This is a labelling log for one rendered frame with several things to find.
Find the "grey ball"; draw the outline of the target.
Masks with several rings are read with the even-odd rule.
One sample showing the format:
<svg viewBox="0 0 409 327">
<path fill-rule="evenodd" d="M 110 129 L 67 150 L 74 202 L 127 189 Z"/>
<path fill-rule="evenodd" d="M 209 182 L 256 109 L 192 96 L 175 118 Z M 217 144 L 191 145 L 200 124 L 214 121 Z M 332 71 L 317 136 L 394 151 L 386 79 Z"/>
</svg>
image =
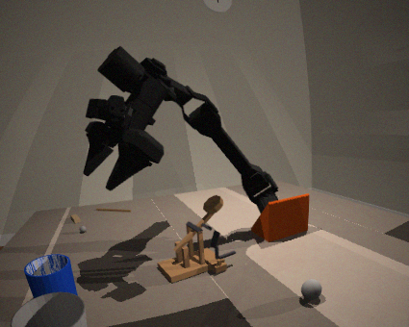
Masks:
<svg viewBox="0 0 409 327">
<path fill-rule="evenodd" d="M 304 298 L 314 300 L 321 295 L 321 285 L 320 282 L 314 279 L 309 279 L 304 282 L 301 288 L 301 293 Z"/>
</svg>

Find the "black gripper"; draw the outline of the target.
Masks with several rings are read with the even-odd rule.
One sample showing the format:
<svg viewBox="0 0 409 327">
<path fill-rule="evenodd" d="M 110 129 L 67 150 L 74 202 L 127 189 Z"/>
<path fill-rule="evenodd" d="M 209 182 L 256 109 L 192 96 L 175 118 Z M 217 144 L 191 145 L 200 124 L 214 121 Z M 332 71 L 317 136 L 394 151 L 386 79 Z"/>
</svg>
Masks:
<svg viewBox="0 0 409 327">
<path fill-rule="evenodd" d="M 106 189 L 114 190 L 122 182 L 140 172 L 152 163 L 159 164 L 164 155 L 164 148 L 155 138 L 144 131 L 156 120 L 152 118 L 154 111 L 138 98 L 128 97 L 133 101 L 132 117 L 126 129 L 117 126 L 119 122 L 108 122 L 108 126 L 100 121 L 88 124 L 86 132 L 89 138 L 89 152 L 83 174 L 91 173 L 113 153 L 118 144 L 119 157 L 113 168 Z M 109 146 L 109 147 L 108 147 Z"/>
</svg>

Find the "blue cylindrical cup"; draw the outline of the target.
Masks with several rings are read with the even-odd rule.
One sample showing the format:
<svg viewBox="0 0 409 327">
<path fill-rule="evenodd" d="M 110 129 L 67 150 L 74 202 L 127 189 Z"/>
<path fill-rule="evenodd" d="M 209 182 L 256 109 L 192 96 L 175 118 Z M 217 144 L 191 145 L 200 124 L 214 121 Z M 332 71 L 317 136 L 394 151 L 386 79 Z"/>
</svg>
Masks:
<svg viewBox="0 0 409 327">
<path fill-rule="evenodd" d="M 24 267 L 24 272 L 34 298 L 50 292 L 69 292 L 78 296 L 71 261 L 65 255 L 36 258 Z"/>
</svg>

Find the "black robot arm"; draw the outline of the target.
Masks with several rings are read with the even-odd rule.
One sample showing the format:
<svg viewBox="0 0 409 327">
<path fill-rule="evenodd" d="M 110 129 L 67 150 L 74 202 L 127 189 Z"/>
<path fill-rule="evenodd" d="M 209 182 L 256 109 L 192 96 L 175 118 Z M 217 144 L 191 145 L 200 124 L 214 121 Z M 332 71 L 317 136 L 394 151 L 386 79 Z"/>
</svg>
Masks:
<svg viewBox="0 0 409 327">
<path fill-rule="evenodd" d="M 156 59 L 145 58 L 138 63 L 121 46 L 114 49 L 97 70 L 129 97 L 140 99 L 154 113 L 162 101 L 173 101 L 181 107 L 183 118 L 201 135 L 211 138 L 233 166 L 241 173 L 243 190 L 261 213 L 268 203 L 278 201 L 278 187 L 269 174 L 260 166 L 251 164 L 237 144 L 221 126 L 217 107 L 207 96 L 196 93 L 189 86 L 175 82 L 166 74 L 166 66 Z M 183 105 L 192 99 L 205 101 L 187 116 Z M 119 122 L 126 129 L 133 111 L 133 101 L 125 106 L 124 97 L 111 95 L 108 99 L 90 99 L 86 117 Z M 120 120 L 120 121 L 119 121 Z M 270 184 L 270 187 L 266 189 Z M 265 189 L 264 191 L 262 191 Z M 259 193 L 262 191 L 261 193 Z M 258 195 L 254 196 L 255 194 Z"/>
</svg>

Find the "grey cup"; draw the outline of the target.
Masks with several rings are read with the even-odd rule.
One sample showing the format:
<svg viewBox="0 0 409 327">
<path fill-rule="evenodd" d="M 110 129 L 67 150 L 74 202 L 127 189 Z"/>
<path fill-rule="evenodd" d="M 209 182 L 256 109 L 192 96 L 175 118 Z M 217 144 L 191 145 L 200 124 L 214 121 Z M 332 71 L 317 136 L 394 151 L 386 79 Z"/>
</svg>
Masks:
<svg viewBox="0 0 409 327">
<path fill-rule="evenodd" d="M 11 327 L 88 327 L 83 299 L 69 292 L 50 292 L 22 305 Z"/>
</svg>

